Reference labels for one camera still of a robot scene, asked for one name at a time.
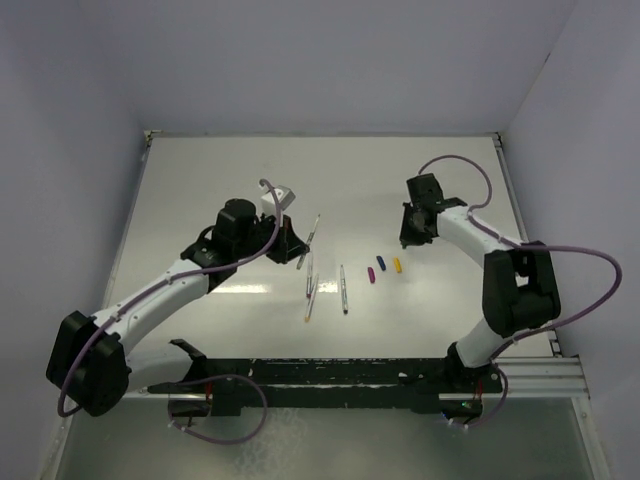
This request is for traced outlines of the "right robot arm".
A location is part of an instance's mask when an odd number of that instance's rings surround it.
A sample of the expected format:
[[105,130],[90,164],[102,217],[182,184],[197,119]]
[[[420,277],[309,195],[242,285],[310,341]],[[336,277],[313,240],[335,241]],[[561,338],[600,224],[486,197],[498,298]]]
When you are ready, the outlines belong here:
[[445,380],[467,391],[480,379],[480,368],[516,335],[538,329],[559,317],[561,304],[550,253],[541,242],[521,244],[492,233],[476,221],[457,197],[446,198],[432,174],[407,181],[399,235],[403,248],[440,238],[482,268],[482,318],[445,357]]

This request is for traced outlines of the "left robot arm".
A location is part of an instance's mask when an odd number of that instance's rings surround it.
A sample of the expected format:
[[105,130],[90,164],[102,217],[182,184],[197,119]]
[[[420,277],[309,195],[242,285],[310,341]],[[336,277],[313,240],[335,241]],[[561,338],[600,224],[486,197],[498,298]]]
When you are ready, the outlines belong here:
[[166,382],[184,392],[202,387],[202,354],[190,346],[163,347],[151,354],[134,349],[162,322],[209,294],[237,269],[261,256],[286,264],[307,245],[293,231],[285,209],[294,193],[283,187],[255,206],[231,199],[214,225],[205,228],[165,272],[115,305],[85,316],[74,311],[59,327],[46,368],[62,398],[71,398],[92,416],[111,410],[127,393]]

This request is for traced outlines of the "green marker pen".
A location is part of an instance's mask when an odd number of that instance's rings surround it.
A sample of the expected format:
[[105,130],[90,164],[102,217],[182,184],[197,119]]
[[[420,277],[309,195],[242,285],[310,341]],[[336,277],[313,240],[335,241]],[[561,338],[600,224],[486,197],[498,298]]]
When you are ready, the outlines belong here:
[[309,235],[308,235],[308,237],[307,237],[307,240],[306,240],[306,242],[305,242],[305,251],[301,254],[301,256],[300,256],[300,258],[298,259],[298,262],[297,262],[297,264],[296,264],[296,269],[297,269],[297,270],[300,270],[300,269],[302,268],[302,266],[303,266],[303,264],[304,264],[304,261],[305,261],[305,259],[306,259],[306,256],[307,256],[307,254],[308,254],[308,253],[310,252],[310,250],[311,250],[311,244],[312,244],[313,239],[314,239],[314,237],[315,237],[315,234],[316,234],[316,231],[317,231],[317,228],[318,228],[318,224],[319,224],[319,220],[320,220],[320,218],[321,218],[321,215],[320,215],[320,214],[318,214],[318,215],[317,215],[317,217],[316,217],[316,219],[315,219],[315,222],[314,222],[313,228],[311,229],[311,231],[310,231],[310,233],[309,233]]

